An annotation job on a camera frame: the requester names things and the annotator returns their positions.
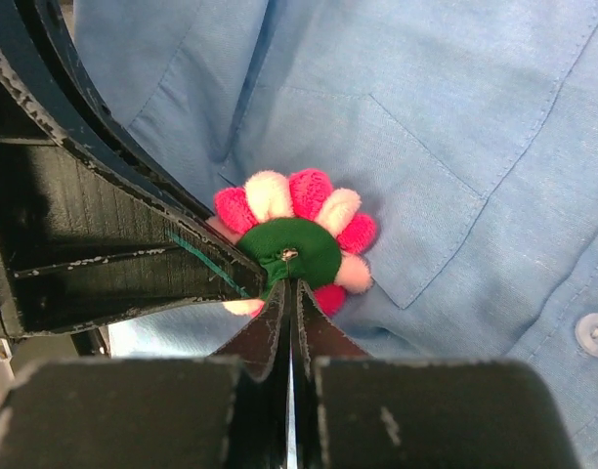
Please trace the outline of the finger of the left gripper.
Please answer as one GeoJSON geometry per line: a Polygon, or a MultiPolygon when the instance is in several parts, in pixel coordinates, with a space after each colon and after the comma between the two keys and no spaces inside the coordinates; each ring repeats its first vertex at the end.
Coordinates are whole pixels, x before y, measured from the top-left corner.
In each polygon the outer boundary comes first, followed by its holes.
{"type": "Polygon", "coordinates": [[[111,116],[55,1],[0,1],[0,338],[257,297],[263,269],[111,116]]]}

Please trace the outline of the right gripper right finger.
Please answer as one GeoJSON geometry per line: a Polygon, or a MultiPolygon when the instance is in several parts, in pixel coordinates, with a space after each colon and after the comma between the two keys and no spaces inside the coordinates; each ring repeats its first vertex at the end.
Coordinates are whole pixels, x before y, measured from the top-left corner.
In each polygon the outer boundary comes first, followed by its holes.
{"type": "Polygon", "coordinates": [[[543,380],[506,360],[380,360],[288,284],[302,468],[576,468],[543,380]]]}

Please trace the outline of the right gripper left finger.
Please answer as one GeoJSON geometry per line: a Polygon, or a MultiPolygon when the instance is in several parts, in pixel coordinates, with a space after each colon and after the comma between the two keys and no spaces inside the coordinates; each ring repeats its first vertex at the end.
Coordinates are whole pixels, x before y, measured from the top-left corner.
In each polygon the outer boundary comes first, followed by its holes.
{"type": "Polygon", "coordinates": [[[25,370],[0,407],[0,468],[282,468],[287,285],[207,358],[25,370]]]}

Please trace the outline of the light blue shirt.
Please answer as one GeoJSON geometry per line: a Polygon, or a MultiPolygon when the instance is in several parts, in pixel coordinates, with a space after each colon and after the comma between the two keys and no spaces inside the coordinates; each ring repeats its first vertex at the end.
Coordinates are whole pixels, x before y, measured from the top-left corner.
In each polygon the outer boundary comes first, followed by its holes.
{"type": "Polygon", "coordinates": [[[379,227],[336,322],[499,357],[598,468],[598,1],[78,1],[112,115],[192,195],[319,168],[379,227]]]}

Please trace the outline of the pink flower plush brooch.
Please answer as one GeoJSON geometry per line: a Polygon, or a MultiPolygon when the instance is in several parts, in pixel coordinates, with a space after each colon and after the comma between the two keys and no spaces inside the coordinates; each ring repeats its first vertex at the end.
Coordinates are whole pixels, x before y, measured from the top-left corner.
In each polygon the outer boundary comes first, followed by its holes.
{"type": "Polygon", "coordinates": [[[320,309],[335,315],[348,295],[363,294],[372,276],[363,254],[377,235],[374,219],[362,212],[361,196],[335,188],[319,169],[289,176],[262,171],[241,187],[214,195],[209,225],[267,274],[256,299],[224,307],[236,316],[254,317],[274,284],[301,279],[313,290],[320,309]]]}

